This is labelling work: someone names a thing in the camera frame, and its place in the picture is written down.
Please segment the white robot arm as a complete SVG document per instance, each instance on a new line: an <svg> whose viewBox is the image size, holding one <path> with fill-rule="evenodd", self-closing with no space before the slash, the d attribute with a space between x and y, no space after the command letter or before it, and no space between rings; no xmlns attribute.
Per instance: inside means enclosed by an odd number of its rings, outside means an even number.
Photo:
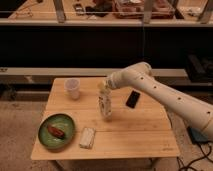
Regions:
<svg viewBox="0 0 213 171"><path fill-rule="evenodd" d="M100 82L102 90L124 87L132 87L151 96L213 141L213 105L156 81L148 63L130 65L111 73Z"/></svg>

